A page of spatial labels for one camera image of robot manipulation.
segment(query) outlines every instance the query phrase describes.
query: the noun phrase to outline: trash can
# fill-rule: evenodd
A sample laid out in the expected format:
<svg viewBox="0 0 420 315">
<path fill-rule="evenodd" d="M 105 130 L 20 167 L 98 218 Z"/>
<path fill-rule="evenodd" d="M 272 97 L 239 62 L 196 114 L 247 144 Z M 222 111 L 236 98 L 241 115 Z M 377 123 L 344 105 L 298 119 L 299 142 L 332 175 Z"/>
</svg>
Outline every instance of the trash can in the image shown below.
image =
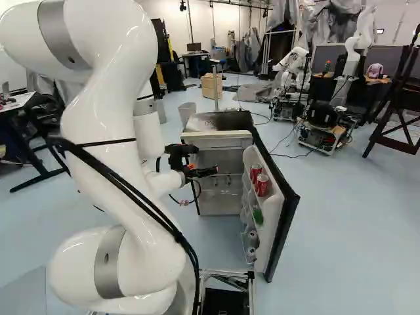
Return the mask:
<svg viewBox="0 0 420 315">
<path fill-rule="evenodd" d="M 181 117 L 182 126 L 185 127 L 191 115 L 197 112 L 196 103 L 188 102 L 178 107 L 179 116 Z"/>
</svg>

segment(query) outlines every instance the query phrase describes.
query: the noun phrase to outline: white wall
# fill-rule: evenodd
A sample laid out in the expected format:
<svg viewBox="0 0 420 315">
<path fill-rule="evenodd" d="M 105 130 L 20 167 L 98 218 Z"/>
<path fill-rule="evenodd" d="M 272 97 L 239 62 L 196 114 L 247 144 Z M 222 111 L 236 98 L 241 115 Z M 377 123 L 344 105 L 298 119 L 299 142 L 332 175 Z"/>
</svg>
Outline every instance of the white wall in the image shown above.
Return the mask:
<svg viewBox="0 0 420 315">
<path fill-rule="evenodd" d="M 0 0 L 0 15 L 13 5 L 29 2 L 23 0 Z M 9 89 L 26 87 L 26 69 L 13 61 L 0 46 L 0 90 L 3 82 L 9 81 Z"/>
<path fill-rule="evenodd" d="M 406 0 L 383 0 L 376 13 L 377 28 L 385 29 L 384 34 L 378 35 L 377 44 L 390 45 L 394 39 L 398 23 L 404 11 L 406 15 L 403 19 L 400 31 L 395 41 L 395 45 L 407 45 L 413 38 L 413 30 L 420 23 L 420 1 L 410 0 L 409 5 L 405 5 Z"/>
<path fill-rule="evenodd" d="M 165 20 L 166 30 L 171 36 L 173 49 L 186 53 L 186 44 L 190 43 L 188 13 L 179 11 L 177 0 L 137 0 L 150 18 Z M 194 42 L 200 42 L 203 49 L 210 51 L 210 38 L 213 37 L 212 10 L 208 2 L 190 0 L 192 31 Z M 227 46 L 228 31 L 235 30 L 236 39 L 249 31 L 249 9 L 235 5 L 214 3 L 215 38 L 218 46 Z M 253 9 L 251 25 L 258 28 L 258 9 Z M 265 18 L 261 17 L 261 32 L 265 29 Z"/>
</svg>

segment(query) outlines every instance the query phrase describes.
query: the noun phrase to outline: can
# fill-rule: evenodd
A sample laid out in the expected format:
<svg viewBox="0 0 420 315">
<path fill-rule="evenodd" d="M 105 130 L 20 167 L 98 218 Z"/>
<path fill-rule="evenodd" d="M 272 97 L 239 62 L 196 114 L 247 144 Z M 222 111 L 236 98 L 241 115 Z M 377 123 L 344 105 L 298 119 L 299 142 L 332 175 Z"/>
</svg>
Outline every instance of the can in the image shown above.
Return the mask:
<svg viewBox="0 0 420 315">
<path fill-rule="evenodd" d="M 263 166 L 260 163 L 252 164 L 251 170 L 249 171 L 249 179 L 255 184 L 257 182 L 258 174 L 261 174 L 263 171 Z"/>
<path fill-rule="evenodd" d="M 268 193 L 268 182 L 269 182 L 269 180 L 270 179 L 265 174 L 258 174 L 257 175 L 257 187 L 256 187 L 256 191 L 257 191 L 258 197 L 264 197 L 264 196 L 267 195 L 267 193 Z"/>
</svg>

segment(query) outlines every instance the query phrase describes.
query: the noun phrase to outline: mini fridge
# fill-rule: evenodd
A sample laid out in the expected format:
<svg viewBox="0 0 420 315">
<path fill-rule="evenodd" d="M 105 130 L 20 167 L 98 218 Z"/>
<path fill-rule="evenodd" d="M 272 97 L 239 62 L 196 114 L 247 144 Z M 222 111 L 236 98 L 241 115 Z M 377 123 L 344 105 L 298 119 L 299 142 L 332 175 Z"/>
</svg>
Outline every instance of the mini fridge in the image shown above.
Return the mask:
<svg viewBox="0 0 420 315">
<path fill-rule="evenodd" d="M 187 163 L 218 165 L 219 173 L 192 183 L 198 215 L 237 215 L 244 259 L 271 282 L 300 197 L 293 191 L 254 127 L 248 111 L 192 115 L 181 141 L 199 148 Z M 252 165 L 269 178 L 260 197 L 250 179 Z"/>
</svg>

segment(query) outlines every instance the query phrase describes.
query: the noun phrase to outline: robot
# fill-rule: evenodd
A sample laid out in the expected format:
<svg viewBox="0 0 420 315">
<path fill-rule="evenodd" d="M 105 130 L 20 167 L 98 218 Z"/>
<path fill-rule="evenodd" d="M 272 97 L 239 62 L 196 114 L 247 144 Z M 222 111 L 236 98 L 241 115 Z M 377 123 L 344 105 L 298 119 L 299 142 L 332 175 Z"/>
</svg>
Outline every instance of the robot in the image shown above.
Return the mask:
<svg viewBox="0 0 420 315">
<path fill-rule="evenodd" d="M 282 72 L 279 93 L 284 93 L 292 86 L 292 76 L 296 75 L 296 89 L 308 90 L 310 73 L 304 72 L 308 51 L 302 47 L 293 48 L 278 64 L 273 66 L 274 71 Z"/>
<path fill-rule="evenodd" d="M 361 56 L 366 56 L 368 49 L 375 42 L 375 12 L 378 4 L 367 5 L 359 14 L 354 35 L 345 42 L 347 61 L 343 75 L 337 78 L 337 85 L 331 100 L 331 105 L 345 106 L 347 94 L 355 77 Z"/>
<path fill-rule="evenodd" d="M 279 71 L 277 75 L 281 77 L 280 86 L 274 90 L 271 103 L 274 107 L 274 121 L 279 119 L 295 121 L 297 112 L 302 110 L 301 90 L 308 91 L 310 83 L 310 70 L 306 59 L 308 54 L 306 49 L 295 47 L 272 67 L 274 71 Z M 296 76 L 295 82 L 292 81 L 293 75 Z M 296 92 L 290 92 L 291 88 L 295 88 Z"/>
<path fill-rule="evenodd" d="M 139 95 L 151 98 L 148 79 L 158 55 L 147 14 L 134 0 L 22 3 L 1 17 L 0 42 L 28 69 L 85 82 L 64 111 L 62 137 L 144 196 L 129 199 L 87 160 L 66 152 L 80 192 L 119 225 L 64 241 L 49 265 L 52 290 L 65 303 L 99 312 L 191 314 L 197 275 L 179 225 L 159 197 L 192 175 L 187 168 L 156 173 L 140 162 L 164 151 L 157 112 L 136 102 Z M 148 212 L 138 207 L 144 200 Z M 156 218 L 167 218 L 177 239 Z"/>
</svg>

